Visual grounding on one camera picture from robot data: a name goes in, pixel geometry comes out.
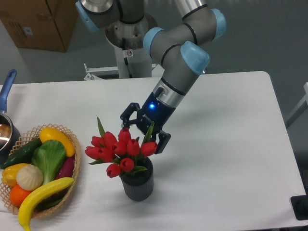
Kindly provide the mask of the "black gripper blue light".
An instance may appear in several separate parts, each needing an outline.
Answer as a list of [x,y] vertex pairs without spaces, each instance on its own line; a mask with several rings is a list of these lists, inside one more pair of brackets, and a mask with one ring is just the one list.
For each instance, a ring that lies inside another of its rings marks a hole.
[[[155,154],[161,154],[171,139],[171,134],[161,130],[175,111],[175,107],[164,103],[160,96],[163,96],[162,91],[152,92],[142,107],[138,103],[130,103],[120,115],[121,128],[130,128],[130,126],[135,125],[143,134],[146,134],[148,128],[154,122],[150,141],[157,142]],[[135,118],[130,119],[134,112],[136,112]]]

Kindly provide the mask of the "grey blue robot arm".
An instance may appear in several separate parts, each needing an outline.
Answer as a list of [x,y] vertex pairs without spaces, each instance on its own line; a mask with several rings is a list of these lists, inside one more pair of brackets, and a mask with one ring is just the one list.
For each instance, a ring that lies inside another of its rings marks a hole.
[[152,141],[161,153],[170,134],[163,125],[204,73],[209,55],[201,45],[221,37],[226,31],[224,15],[210,9],[204,0],[178,0],[182,24],[164,30],[144,10],[142,0],[79,0],[77,11],[91,31],[105,29],[114,47],[120,78],[149,77],[152,62],[163,69],[161,79],[143,105],[131,103],[121,115],[122,126],[135,124],[146,133],[153,125]]

